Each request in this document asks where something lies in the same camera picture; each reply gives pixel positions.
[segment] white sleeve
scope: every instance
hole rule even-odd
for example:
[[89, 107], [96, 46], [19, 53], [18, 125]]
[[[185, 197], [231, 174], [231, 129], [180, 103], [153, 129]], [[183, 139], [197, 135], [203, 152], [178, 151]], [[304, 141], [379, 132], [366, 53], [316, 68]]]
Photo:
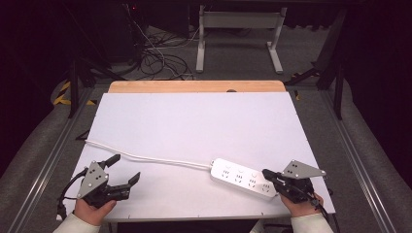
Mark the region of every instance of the white sleeve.
[[333, 233], [322, 214], [292, 217], [294, 233]]
[[53, 233], [98, 233], [100, 226], [94, 226], [70, 214], [63, 222], [53, 231]]

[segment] person's right hand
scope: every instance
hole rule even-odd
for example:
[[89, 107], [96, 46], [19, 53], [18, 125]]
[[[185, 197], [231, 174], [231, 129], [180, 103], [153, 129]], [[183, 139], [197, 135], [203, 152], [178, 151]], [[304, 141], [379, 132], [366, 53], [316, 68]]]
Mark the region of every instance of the person's right hand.
[[99, 209], [90, 206], [85, 200], [78, 199], [76, 201], [75, 216], [87, 222], [88, 224], [99, 226], [102, 224], [103, 218], [116, 206], [116, 201], [112, 200], [106, 203]]
[[[312, 206], [309, 201], [294, 204], [294, 202], [289, 200], [284, 195], [282, 195], [282, 194], [280, 194], [280, 195], [281, 195], [282, 202], [285, 204], [285, 206], [291, 212], [292, 217], [310, 216], [310, 215], [318, 214], [318, 213], [321, 212], [321, 210], [319, 210], [319, 209], [315, 211], [315, 207]], [[320, 201], [321, 205], [324, 204], [324, 199], [320, 195], [315, 193], [315, 197]]]

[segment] white power strip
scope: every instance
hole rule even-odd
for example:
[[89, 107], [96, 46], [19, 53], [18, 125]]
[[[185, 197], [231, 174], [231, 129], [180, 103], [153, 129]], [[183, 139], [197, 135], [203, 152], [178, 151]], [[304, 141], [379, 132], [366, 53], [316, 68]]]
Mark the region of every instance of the white power strip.
[[217, 158], [212, 162], [211, 179], [264, 199], [272, 199], [277, 191], [272, 182], [264, 178], [263, 173], [236, 163]]

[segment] person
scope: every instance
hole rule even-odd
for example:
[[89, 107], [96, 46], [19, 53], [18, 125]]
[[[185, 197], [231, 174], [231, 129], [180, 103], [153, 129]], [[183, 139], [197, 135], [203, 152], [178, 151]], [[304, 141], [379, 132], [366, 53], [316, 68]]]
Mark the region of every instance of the person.
[[115, 208], [116, 204], [117, 202], [112, 200], [97, 209], [85, 200], [78, 199], [75, 212], [64, 219], [53, 233], [98, 233], [103, 218]]
[[[324, 199], [315, 193], [321, 205]], [[330, 233], [333, 232], [326, 222], [321, 210], [315, 210], [309, 201], [294, 204], [281, 195], [281, 200], [291, 212], [293, 233]], [[83, 199], [76, 201], [75, 212], [70, 214], [53, 233], [98, 233], [103, 218], [116, 206], [116, 201], [110, 201], [99, 209], [91, 207]]]
[[[315, 197], [324, 204], [324, 199], [315, 193]], [[321, 210], [315, 210], [309, 201], [294, 204], [287, 197], [281, 195], [281, 200], [291, 212], [293, 233], [330, 233], [330, 225], [322, 215]]]

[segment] gray carpet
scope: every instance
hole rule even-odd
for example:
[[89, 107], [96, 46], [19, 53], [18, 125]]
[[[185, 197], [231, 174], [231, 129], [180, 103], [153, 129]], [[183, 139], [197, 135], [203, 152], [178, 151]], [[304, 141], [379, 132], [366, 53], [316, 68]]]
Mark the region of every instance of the gray carpet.
[[[197, 80], [280, 80], [287, 81], [291, 74], [311, 68], [325, 40], [327, 30], [313, 32], [310, 29], [284, 28], [278, 45], [278, 54], [284, 75], [276, 75], [265, 43], [272, 35], [270, 30], [252, 30], [245, 37], [227, 32], [212, 32], [206, 38], [205, 66]], [[161, 50], [182, 57], [192, 72], [195, 70], [197, 43], [186, 47]], [[167, 79], [172, 74], [165, 70], [156, 79]], [[126, 76], [136, 79], [141, 74], [133, 72]], [[334, 116], [328, 111], [323, 93], [314, 87], [315, 79], [308, 79], [298, 86], [299, 100], [291, 97], [303, 128], [320, 167], [328, 172], [326, 185], [334, 191], [332, 201], [341, 232], [380, 232], [379, 224], [367, 201], [359, 178], [348, 159], [348, 153], [335, 125]], [[90, 99], [100, 99], [110, 81], [99, 80]], [[350, 87], [344, 86], [342, 105], [343, 121], [354, 147], [360, 155], [381, 201], [397, 232], [412, 232], [412, 191], [403, 182], [394, 167], [379, 147], [373, 134], [362, 120], [352, 103]], [[36, 177], [53, 150], [55, 142], [64, 129], [69, 106], [58, 105], [39, 124], [16, 155], [9, 169], [0, 180], [0, 232], [7, 232], [19, 208], [23, 204]], [[22, 232], [52, 232], [59, 222], [55, 220], [56, 198], [70, 180], [84, 142], [75, 138], [88, 130], [97, 106], [85, 106], [67, 138], [55, 169], [43, 194], [36, 201], [33, 213], [27, 217]], [[285, 219], [267, 219], [267, 223], [289, 223]], [[109, 232], [107, 225], [101, 232]], [[267, 232], [281, 232], [268, 228]]]

